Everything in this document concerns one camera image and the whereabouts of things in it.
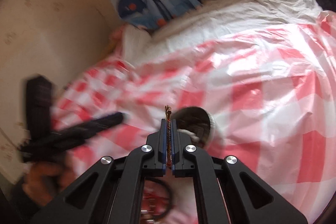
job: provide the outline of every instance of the pink cloth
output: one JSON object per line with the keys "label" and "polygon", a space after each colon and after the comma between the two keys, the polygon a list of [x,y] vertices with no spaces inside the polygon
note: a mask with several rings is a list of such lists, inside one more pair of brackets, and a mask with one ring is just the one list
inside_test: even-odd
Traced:
{"label": "pink cloth", "polygon": [[[80,175],[105,155],[143,145],[165,105],[203,107],[216,121],[208,152],[237,156],[313,223],[336,190],[335,54],[336,14],[324,11],[314,25],[248,30],[135,68],[110,56],[64,93],[54,126],[128,114],[73,150]],[[191,179],[165,179],[177,195],[165,223],[194,223]]]}

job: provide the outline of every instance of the round object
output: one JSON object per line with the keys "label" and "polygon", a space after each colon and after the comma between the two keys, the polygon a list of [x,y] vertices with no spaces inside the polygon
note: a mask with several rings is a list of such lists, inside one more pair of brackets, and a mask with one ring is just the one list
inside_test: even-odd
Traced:
{"label": "round object", "polygon": [[237,158],[235,156],[227,156],[226,162],[228,164],[235,164],[237,162]]}
{"label": "round object", "polygon": [[194,146],[194,145],[187,145],[186,147],[185,147],[185,149],[188,151],[188,152],[195,152],[196,151],[196,146]]}
{"label": "round object", "polygon": [[135,11],[137,9],[137,5],[134,4],[134,3],[131,3],[130,5],[128,5],[128,8],[131,10],[131,11]]}
{"label": "round object", "polygon": [[[146,181],[147,180],[148,181],[152,181],[152,182],[155,182],[155,183],[161,185],[165,189],[166,194],[168,195],[168,198],[167,198],[168,203],[167,203],[165,211],[163,213],[161,213],[159,215],[153,215],[153,214],[150,214],[150,212],[148,212],[148,214],[151,215],[150,219],[154,219],[155,221],[159,221],[159,219],[164,218],[171,211],[171,209],[173,208],[173,191],[172,191],[172,189],[170,188],[170,186],[166,182],[164,182],[164,181],[162,181],[160,179],[146,177],[145,180]],[[148,203],[150,205],[156,203],[156,199],[155,198],[145,198],[145,199],[148,201]]]}
{"label": "round object", "polygon": [[142,150],[143,152],[149,152],[149,151],[152,151],[152,147],[151,147],[150,145],[148,145],[148,144],[145,144],[145,145],[143,145],[143,146],[141,147],[141,150]]}
{"label": "round object", "polygon": [[206,147],[215,132],[215,120],[205,109],[197,106],[182,108],[172,113],[176,120],[177,131],[188,134],[192,144],[200,148]]}
{"label": "round object", "polygon": [[110,164],[112,162],[112,158],[109,156],[105,156],[102,157],[100,161],[102,164]]}

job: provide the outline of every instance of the red and white checkered sheet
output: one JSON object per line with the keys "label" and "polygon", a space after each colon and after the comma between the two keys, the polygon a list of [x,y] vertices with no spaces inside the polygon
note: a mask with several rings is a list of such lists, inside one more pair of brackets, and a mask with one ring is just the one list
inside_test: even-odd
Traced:
{"label": "red and white checkered sheet", "polygon": [[[54,126],[128,114],[73,150],[80,175],[143,145],[165,105],[203,107],[216,121],[208,152],[237,156],[313,223],[336,190],[335,55],[336,14],[322,12],[316,25],[243,31],[139,67],[110,56],[72,83]],[[166,180],[177,199],[165,223],[197,222],[190,179]]]}

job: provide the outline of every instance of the bed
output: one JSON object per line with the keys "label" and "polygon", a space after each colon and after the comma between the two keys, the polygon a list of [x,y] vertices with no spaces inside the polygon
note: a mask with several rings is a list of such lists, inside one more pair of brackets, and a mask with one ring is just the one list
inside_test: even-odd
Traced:
{"label": "bed", "polygon": [[[208,152],[237,155],[313,223],[336,190],[335,15],[321,11],[315,0],[211,0],[152,36],[128,25],[120,52],[84,72],[54,108],[57,129],[128,115],[73,151],[76,173],[144,144],[166,104],[201,106],[216,122]],[[191,179],[165,180],[177,196],[165,221],[196,223]]]}

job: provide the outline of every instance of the person's hand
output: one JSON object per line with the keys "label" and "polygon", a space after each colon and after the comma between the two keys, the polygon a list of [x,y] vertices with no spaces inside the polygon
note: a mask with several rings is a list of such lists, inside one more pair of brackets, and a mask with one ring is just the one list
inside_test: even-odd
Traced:
{"label": "person's hand", "polygon": [[58,177],[59,191],[64,190],[76,179],[69,158],[66,159],[65,166],[50,162],[34,163],[25,176],[22,188],[26,195],[39,206],[45,206],[53,199],[44,183],[44,176]]}

